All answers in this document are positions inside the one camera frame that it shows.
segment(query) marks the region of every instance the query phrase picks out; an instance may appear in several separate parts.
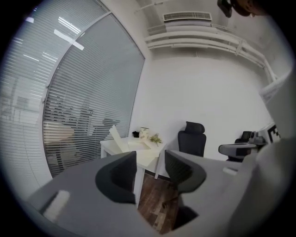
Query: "horizontal blinds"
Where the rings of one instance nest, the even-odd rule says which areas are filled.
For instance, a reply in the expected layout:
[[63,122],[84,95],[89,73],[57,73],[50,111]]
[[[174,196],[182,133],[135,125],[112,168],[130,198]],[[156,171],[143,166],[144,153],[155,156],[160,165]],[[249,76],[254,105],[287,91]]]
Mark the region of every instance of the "horizontal blinds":
[[49,87],[43,140],[53,176],[100,158],[100,141],[115,125],[128,135],[144,58],[113,15],[101,19],[71,46]]
[[26,198],[51,179],[39,137],[39,107],[49,75],[69,42],[108,12],[93,0],[44,1],[12,39],[0,74],[0,139],[11,183]]

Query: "chair backrest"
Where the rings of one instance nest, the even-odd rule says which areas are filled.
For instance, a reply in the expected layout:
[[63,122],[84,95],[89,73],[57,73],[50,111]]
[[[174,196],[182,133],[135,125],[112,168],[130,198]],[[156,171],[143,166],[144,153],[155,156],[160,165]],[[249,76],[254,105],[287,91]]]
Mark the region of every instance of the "chair backrest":
[[185,131],[178,133],[179,150],[187,154],[203,157],[207,139],[204,135],[204,126],[198,123],[186,123]]

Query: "ceiling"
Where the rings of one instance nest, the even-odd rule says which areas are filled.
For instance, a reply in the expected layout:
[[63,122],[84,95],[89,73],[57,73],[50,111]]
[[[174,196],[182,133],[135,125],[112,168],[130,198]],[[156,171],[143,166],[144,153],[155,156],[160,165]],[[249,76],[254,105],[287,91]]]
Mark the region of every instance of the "ceiling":
[[[161,0],[136,1],[140,7],[161,2]],[[232,17],[228,19],[217,6],[217,0],[169,0],[137,11],[136,15],[145,15],[146,26],[149,28],[162,25],[163,14],[181,11],[210,12],[212,23],[230,28],[235,31],[236,35],[261,49],[265,49],[269,45],[274,33],[268,17],[265,16],[255,16],[254,18],[242,17],[233,10]]]

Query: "desk leg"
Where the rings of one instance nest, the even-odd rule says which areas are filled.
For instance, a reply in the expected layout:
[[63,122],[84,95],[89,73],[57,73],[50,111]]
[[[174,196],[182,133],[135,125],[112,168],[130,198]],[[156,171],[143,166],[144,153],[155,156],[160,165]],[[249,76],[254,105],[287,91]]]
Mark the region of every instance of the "desk leg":
[[104,147],[101,146],[101,159],[107,156],[107,152],[105,151]]
[[137,173],[135,178],[135,185],[134,185],[134,195],[136,196],[136,207],[139,206],[142,185],[144,180],[145,169],[137,166]]

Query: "white desk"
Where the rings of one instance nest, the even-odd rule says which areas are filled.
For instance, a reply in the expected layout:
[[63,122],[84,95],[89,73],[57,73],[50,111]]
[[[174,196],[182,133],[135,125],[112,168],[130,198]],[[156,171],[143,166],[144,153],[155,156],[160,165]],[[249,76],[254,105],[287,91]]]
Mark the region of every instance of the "white desk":
[[[134,137],[125,137],[122,138],[122,141],[124,143],[128,143],[129,147],[131,148],[130,151],[133,151],[133,142],[135,141],[142,141],[139,138]],[[101,158],[105,158],[107,154],[110,155],[116,155],[122,153],[118,145],[114,140],[107,140],[107,141],[101,141]],[[145,144],[150,148],[149,152],[146,152],[147,150],[136,150],[137,152],[137,173],[135,178],[135,184],[134,184],[134,194],[136,196],[136,207],[139,205],[141,191],[142,191],[142,185],[143,185],[143,179],[145,174],[145,169],[149,166],[149,164],[154,161],[155,159],[159,158],[159,154],[161,150],[164,148],[164,144],[158,144],[158,146],[155,143],[152,143],[150,141],[146,141]]]

